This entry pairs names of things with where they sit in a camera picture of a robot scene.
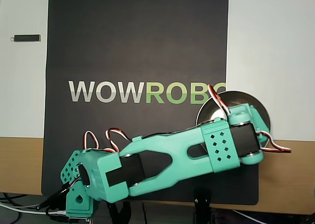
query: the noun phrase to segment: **perforated panel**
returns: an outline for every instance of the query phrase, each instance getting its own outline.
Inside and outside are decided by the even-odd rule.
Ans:
[[[79,170],[77,169],[77,164],[75,162],[75,158],[80,154],[81,152],[76,150],[73,152],[65,166],[63,167],[60,178],[63,183],[72,182],[76,177],[79,176]]]
[[[214,172],[240,166],[234,141],[226,121],[216,121],[202,128]]]

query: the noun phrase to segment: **black tripod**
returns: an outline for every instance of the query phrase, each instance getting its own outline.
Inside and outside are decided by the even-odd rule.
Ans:
[[[215,213],[211,210],[211,190],[207,188],[196,188],[194,190],[195,211],[193,213],[193,224],[215,224]]]

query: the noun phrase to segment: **black stand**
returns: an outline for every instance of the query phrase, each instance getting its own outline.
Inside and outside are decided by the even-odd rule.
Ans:
[[[215,224],[215,213],[211,211],[211,190],[196,188],[194,190],[195,211],[193,213],[193,224]]]
[[[131,218],[131,206],[129,202],[123,202],[123,208],[118,212],[115,203],[107,203],[113,224],[128,224]]]

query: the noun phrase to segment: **black poster board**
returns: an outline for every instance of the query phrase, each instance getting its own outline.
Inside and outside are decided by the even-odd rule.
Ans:
[[[60,171],[87,130],[108,147],[110,127],[136,137],[193,126],[208,98],[203,86],[225,90],[227,17],[228,0],[49,0],[43,194],[61,187]],[[152,174],[168,162],[141,159]],[[214,203],[256,204],[258,166],[139,198],[193,201],[196,186],[211,188]]]

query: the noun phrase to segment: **teal plastic part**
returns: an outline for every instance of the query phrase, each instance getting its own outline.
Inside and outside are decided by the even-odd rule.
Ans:
[[[240,166],[229,124],[216,120],[210,126],[201,126],[213,172],[221,172]]]
[[[193,145],[211,143],[213,146],[213,139],[211,138],[213,135],[218,136],[221,144],[219,145],[219,140],[217,140],[217,148],[211,149],[209,155],[198,158],[192,158],[188,155],[188,148]],[[219,153],[222,154],[222,158],[216,152],[218,149],[220,149]],[[146,139],[142,139],[141,136],[136,137],[120,152],[120,155],[126,156],[143,151],[169,154],[172,157],[172,163],[157,176],[130,187],[130,196],[162,190],[181,180],[240,166],[228,123],[224,120],[207,123],[198,128],[175,134],[155,135]]]
[[[66,198],[66,215],[68,217],[89,218],[97,210],[98,202],[85,192],[85,187],[78,181],[71,188]]]
[[[169,135],[155,135],[142,139],[133,138],[121,152],[121,156],[153,151],[169,154],[172,163],[155,177],[148,178],[129,188],[130,196],[162,190],[175,185],[180,180],[213,172],[208,155],[198,158],[188,156],[189,147],[204,143],[201,128],[194,128]]]
[[[257,153],[247,155],[241,158],[242,164],[245,164],[245,165],[257,164],[263,161],[263,159],[264,159],[264,153],[261,150],[258,151]]]
[[[77,169],[77,157],[82,151],[74,151],[66,165],[62,169],[60,176],[63,183],[72,182],[79,176]],[[78,181],[70,189],[66,198],[66,215],[68,217],[88,218],[97,210],[98,202],[94,201],[85,192],[81,181]]]
[[[230,107],[229,109],[231,112],[228,117],[230,125],[235,126],[240,125],[241,123],[251,122],[255,128],[255,131],[263,130],[268,133],[270,132],[269,128],[254,106],[250,106],[248,103],[243,103]],[[268,139],[263,135],[259,135],[257,138],[260,144]]]
[[[77,164],[82,164],[89,175],[90,185],[85,188],[88,196],[97,201],[106,200],[110,203],[128,197],[126,182],[109,186],[106,177],[107,172],[122,166],[118,153],[86,150],[80,153],[75,161]]]

